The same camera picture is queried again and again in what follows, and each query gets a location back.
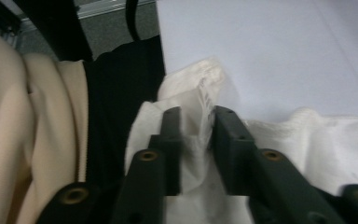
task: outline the beige fabric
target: beige fabric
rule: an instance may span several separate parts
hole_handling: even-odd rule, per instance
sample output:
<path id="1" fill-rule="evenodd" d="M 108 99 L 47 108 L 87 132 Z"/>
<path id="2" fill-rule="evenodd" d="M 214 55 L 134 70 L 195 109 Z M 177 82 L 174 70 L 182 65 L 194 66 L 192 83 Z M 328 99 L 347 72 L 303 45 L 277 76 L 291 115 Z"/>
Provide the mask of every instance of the beige fabric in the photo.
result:
<path id="1" fill-rule="evenodd" d="M 58 189 L 84 180 L 87 125 L 82 62 L 22 58 L 0 38 L 0 223 L 35 223 Z"/>

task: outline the black cloth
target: black cloth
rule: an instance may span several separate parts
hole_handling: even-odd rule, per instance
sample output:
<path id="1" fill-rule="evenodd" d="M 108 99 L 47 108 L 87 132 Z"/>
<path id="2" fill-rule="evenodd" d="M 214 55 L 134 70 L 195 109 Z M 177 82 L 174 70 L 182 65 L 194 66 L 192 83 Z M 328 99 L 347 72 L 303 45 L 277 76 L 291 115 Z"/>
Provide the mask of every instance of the black cloth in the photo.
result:
<path id="1" fill-rule="evenodd" d="M 84 63 L 89 89 L 87 182 L 112 188 L 124 176 L 131 125 L 144 101 L 156 101 L 165 76 L 159 36 L 122 45 Z"/>

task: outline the gray floor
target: gray floor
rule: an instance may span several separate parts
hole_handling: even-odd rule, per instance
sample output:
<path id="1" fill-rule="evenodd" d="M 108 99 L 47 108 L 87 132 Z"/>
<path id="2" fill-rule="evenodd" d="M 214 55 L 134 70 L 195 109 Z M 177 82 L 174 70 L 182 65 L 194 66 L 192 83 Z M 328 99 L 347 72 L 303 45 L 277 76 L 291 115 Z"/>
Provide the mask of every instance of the gray floor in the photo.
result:
<path id="1" fill-rule="evenodd" d="M 159 34 L 156 4 L 138 7 L 136 20 L 141 39 Z M 132 41 L 127 29 L 124 10 L 84 19 L 81 21 L 81 25 L 89 41 L 94 59 L 104 52 Z M 38 31 L 21 34 L 17 50 L 23 54 L 31 52 L 44 53 L 57 59 Z"/>

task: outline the white table surface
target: white table surface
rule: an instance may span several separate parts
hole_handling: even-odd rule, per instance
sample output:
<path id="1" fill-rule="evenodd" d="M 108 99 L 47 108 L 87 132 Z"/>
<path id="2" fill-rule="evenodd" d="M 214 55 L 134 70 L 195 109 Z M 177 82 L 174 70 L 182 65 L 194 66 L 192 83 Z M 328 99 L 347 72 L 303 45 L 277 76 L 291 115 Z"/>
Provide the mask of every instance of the white table surface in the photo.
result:
<path id="1" fill-rule="evenodd" d="M 307 106 L 358 116 L 358 0 L 158 0 L 167 73 L 215 56 L 219 105 L 286 120 Z"/>

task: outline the crumpled white towel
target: crumpled white towel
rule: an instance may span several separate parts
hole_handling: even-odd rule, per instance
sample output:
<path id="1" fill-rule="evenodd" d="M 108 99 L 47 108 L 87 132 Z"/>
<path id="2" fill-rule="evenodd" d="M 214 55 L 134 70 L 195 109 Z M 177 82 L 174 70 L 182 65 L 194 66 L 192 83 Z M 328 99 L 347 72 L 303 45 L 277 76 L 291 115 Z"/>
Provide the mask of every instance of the crumpled white towel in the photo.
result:
<path id="1" fill-rule="evenodd" d="M 224 81 L 215 59 L 195 63 L 166 76 L 156 103 L 144 103 L 131 129 L 126 167 L 133 154 L 146 149 L 151 134 L 159 134 L 162 113 L 181 106 L 182 194 L 167 199 L 168 224 L 252 223 L 245 197 L 226 196 L 207 145 L 213 106 Z M 358 184 L 358 118 L 322 117 L 298 109 L 283 123 L 243 122 L 259 148 L 283 152 L 309 182 L 333 194 L 345 184 Z"/>

